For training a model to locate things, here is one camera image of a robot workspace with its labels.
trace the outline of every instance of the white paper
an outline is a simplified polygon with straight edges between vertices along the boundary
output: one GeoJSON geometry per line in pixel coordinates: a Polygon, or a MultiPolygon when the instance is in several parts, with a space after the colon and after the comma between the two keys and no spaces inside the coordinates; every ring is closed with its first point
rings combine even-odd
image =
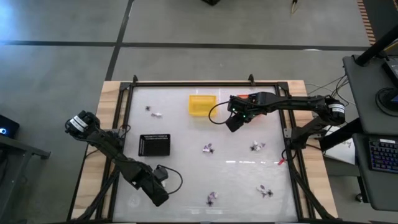
{"type": "MultiPolygon", "coordinates": [[[[335,131],[339,130],[339,127],[331,127],[326,135],[329,135],[335,131]]],[[[336,159],[341,162],[346,162],[352,165],[355,165],[355,146],[353,139],[349,139],[344,141],[333,148],[326,151],[325,156],[336,159]]]]}

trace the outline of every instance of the yellow container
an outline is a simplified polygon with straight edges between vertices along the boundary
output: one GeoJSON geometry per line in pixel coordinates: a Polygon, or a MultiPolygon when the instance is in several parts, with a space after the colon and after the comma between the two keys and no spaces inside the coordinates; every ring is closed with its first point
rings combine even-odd
{"type": "MultiPolygon", "coordinates": [[[[208,116],[209,111],[217,104],[215,95],[189,95],[189,113],[194,116],[208,116]]],[[[217,114],[217,108],[211,112],[211,116],[217,114]]]]}

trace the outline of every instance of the concrete floor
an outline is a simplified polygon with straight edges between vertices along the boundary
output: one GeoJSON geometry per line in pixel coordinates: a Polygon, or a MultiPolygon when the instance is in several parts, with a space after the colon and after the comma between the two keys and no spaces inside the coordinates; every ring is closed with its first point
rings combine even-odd
{"type": "MultiPolygon", "coordinates": [[[[126,6],[127,0],[0,0],[0,40],[115,42],[126,6]]],[[[301,0],[293,16],[289,11],[289,0],[222,0],[216,7],[199,0],[136,0],[124,41],[369,45],[355,0],[301,0]]],[[[66,219],[85,145],[65,134],[63,124],[80,110],[95,111],[112,52],[112,47],[0,45],[0,114],[21,124],[18,139],[52,151],[48,161],[30,163],[15,218],[66,219]]],[[[241,80],[252,73],[258,80],[322,85],[343,75],[341,59],[352,54],[360,52],[122,48],[112,79],[241,80]]],[[[349,86],[340,93],[353,101],[349,86]]],[[[357,116],[348,106],[348,121],[357,116]]],[[[356,179],[330,179],[341,218],[398,219],[398,213],[353,202],[358,186],[346,181],[356,179]]]]}

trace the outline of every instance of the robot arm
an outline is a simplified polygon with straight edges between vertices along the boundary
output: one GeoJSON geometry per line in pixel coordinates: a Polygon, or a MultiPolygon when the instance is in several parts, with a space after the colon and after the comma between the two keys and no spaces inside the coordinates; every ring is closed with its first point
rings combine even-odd
{"type": "Polygon", "coordinates": [[[169,194],[162,186],[168,173],[162,166],[155,170],[132,158],[127,158],[121,151],[122,139],[117,133],[100,129],[99,119],[90,112],[82,111],[65,123],[66,133],[79,141],[99,149],[120,170],[124,179],[135,189],[142,188],[156,206],[162,205],[169,194]]]}
{"type": "Polygon", "coordinates": [[[325,126],[336,126],[345,122],[344,105],[330,96],[276,96],[273,93],[259,92],[248,95],[246,99],[230,96],[228,111],[234,115],[225,123],[231,132],[235,132],[257,115],[266,115],[275,110],[313,111],[319,115],[305,126],[293,128],[288,133],[291,149],[303,149],[312,134],[321,131],[325,126]]]}

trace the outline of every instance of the small toy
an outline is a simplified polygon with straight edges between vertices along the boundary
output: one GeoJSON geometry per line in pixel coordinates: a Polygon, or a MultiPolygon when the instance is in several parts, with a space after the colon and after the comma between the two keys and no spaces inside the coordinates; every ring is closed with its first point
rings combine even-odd
{"type": "Polygon", "coordinates": [[[161,118],[162,114],[161,113],[152,113],[151,116],[157,117],[157,118],[161,118]]]}
{"type": "Polygon", "coordinates": [[[217,192],[212,192],[207,196],[207,202],[206,204],[211,207],[214,204],[214,200],[216,200],[218,197],[218,193],[217,192]]]}
{"type": "Polygon", "coordinates": [[[214,153],[215,149],[213,149],[213,148],[211,147],[211,143],[209,143],[209,144],[207,144],[207,145],[203,148],[202,151],[203,151],[203,152],[214,153]]]}
{"type": "Polygon", "coordinates": [[[252,150],[252,151],[260,151],[260,149],[262,148],[262,147],[264,147],[264,146],[266,146],[266,144],[265,143],[260,143],[260,145],[259,145],[259,143],[257,142],[257,141],[254,141],[253,142],[253,145],[252,146],[250,146],[250,150],[252,150]]]}
{"type": "Polygon", "coordinates": [[[268,195],[268,197],[272,197],[274,195],[274,193],[271,190],[268,190],[266,192],[266,188],[263,185],[260,185],[260,187],[257,187],[257,190],[261,193],[262,197],[264,198],[266,195],[268,195]]]}

